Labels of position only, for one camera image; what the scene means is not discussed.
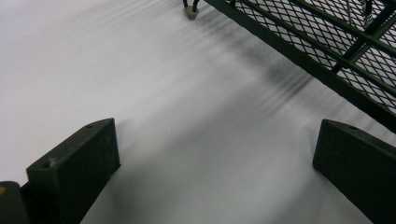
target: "black wire rack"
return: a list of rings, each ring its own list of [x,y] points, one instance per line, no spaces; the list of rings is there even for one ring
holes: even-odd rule
[[[205,1],[396,133],[396,0]]]

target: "white surface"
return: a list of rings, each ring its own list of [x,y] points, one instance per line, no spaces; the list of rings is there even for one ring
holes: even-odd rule
[[[82,223],[370,223],[311,167],[322,119],[378,125],[225,16],[181,0],[0,0],[0,180],[115,118]]]

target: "metal grid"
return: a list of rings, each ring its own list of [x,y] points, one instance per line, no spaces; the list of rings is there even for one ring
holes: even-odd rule
[[[241,12],[235,21],[244,14],[258,22],[286,41],[278,49],[292,46],[308,55],[330,72],[326,75],[337,76],[367,101],[385,108],[396,124],[396,6],[392,1],[386,1],[393,4],[391,7],[373,1],[374,21],[366,28],[361,0],[349,0],[348,4],[346,0],[236,0],[233,10]],[[369,106],[366,112],[375,117]]]

